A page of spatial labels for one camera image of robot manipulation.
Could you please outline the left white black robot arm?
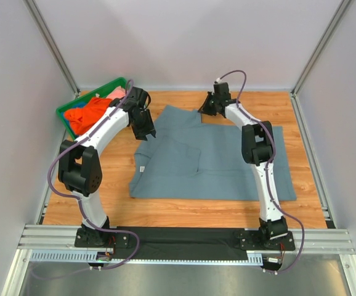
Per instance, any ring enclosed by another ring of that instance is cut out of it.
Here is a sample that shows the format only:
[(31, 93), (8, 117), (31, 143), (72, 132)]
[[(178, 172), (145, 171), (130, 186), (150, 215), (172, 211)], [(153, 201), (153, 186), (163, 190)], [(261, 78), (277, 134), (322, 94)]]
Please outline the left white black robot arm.
[(116, 231), (103, 210), (99, 187), (102, 183), (100, 156), (109, 142), (131, 127), (137, 140), (156, 136), (148, 108), (151, 97), (141, 88), (131, 87), (123, 98), (113, 99), (104, 114), (82, 136), (60, 145), (58, 179), (76, 199), (83, 221), (77, 230), (75, 247), (112, 248)]

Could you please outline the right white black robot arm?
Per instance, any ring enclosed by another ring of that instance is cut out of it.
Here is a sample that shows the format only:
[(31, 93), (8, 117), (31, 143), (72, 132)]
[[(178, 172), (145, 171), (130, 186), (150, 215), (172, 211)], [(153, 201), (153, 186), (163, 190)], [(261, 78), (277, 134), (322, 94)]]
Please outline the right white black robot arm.
[(199, 113), (222, 115), (241, 129), (241, 154), (251, 166), (260, 203), (259, 229), (241, 235), (242, 246), (261, 245), (269, 250), (294, 249), (292, 234), (278, 200), (273, 176), (275, 141), (269, 121), (260, 121), (233, 99), (229, 85), (216, 80)]

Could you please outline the grey-blue t shirt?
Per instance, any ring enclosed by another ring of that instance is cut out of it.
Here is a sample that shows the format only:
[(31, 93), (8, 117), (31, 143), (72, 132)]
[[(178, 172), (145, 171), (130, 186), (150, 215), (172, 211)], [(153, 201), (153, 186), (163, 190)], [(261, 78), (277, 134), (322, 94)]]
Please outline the grey-blue t shirt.
[(155, 121), (156, 136), (134, 154), (129, 185), (137, 199), (257, 201), (251, 166), (241, 155), (236, 126), (203, 123), (196, 111), (167, 106)]

